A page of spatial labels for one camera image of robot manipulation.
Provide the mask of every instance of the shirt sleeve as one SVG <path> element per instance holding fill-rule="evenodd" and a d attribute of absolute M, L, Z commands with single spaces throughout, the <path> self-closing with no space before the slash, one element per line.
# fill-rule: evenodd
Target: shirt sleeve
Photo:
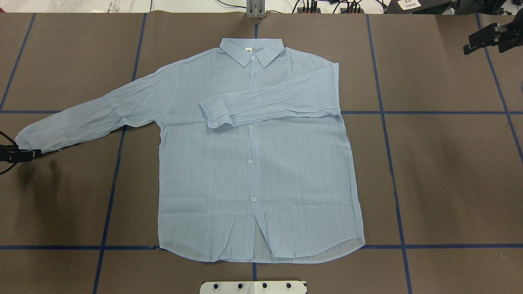
<path fill-rule="evenodd" d="M 200 102 L 209 128 L 285 116 L 339 115 L 338 64 L 275 86 L 220 94 Z"/>
<path fill-rule="evenodd" d="M 37 121 L 25 127 L 15 140 L 22 149 L 41 149 L 45 153 L 101 138 L 123 125 L 143 126 L 163 114 L 173 85 L 168 80 L 165 70 L 159 69 L 103 97 Z"/>

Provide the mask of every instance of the black device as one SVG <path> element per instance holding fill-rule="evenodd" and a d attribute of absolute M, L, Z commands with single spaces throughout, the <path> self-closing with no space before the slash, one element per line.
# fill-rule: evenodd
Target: black device
<path fill-rule="evenodd" d="M 500 53 L 523 45 L 523 9 L 520 9 L 512 22 L 504 26 L 490 24 L 469 36 L 469 43 L 463 46 L 468 55 L 479 48 L 497 46 Z"/>
<path fill-rule="evenodd" d="M 0 134 L 4 136 L 7 140 L 9 140 L 13 145 L 0 145 L 0 161 L 5 161 L 7 163 L 12 163 L 12 165 L 4 170 L 3 172 L 0 172 L 0 175 L 3 175 L 10 171 L 15 165 L 19 162 L 28 162 L 32 161 L 33 159 L 40 157 L 42 155 L 42 151 L 40 149 L 35 150 L 26 150 L 26 149 L 20 149 L 16 142 L 11 139 L 8 135 L 4 134 L 0 131 Z"/>

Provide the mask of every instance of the extended sleeve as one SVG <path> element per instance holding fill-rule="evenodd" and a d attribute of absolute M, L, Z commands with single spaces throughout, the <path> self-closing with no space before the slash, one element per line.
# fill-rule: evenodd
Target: extended sleeve
<path fill-rule="evenodd" d="M 98 139 L 123 125 L 145 125 L 163 114 L 174 83 L 168 80 L 166 71 L 159 69 L 103 97 L 37 121 L 25 127 L 15 140 L 22 149 L 41 149 L 45 153 Z"/>
<path fill-rule="evenodd" d="M 338 64 L 275 86 L 220 94 L 200 102 L 209 128 L 285 116 L 339 115 Z"/>

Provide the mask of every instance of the button-up shirt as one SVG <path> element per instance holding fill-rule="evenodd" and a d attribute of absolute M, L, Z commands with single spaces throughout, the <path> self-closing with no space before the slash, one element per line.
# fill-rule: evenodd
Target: button-up shirt
<path fill-rule="evenodd" d="M 338 64 L 223 39 L 23 129 L 24 149 L 160 127 L 160 247 L 197 261 L 319 263 L 365 243 Z"/>

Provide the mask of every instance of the white sticker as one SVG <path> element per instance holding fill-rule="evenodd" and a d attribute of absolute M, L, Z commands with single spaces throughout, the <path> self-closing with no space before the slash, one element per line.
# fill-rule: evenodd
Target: white sticker
<path fill-rule="evenodd" d="M 416 7 L 421 7 L 421 4 L 418 2 L 418 0 L 398 0 L 397 2 L 401 9 L 403 10 L 409 10 Z"/>

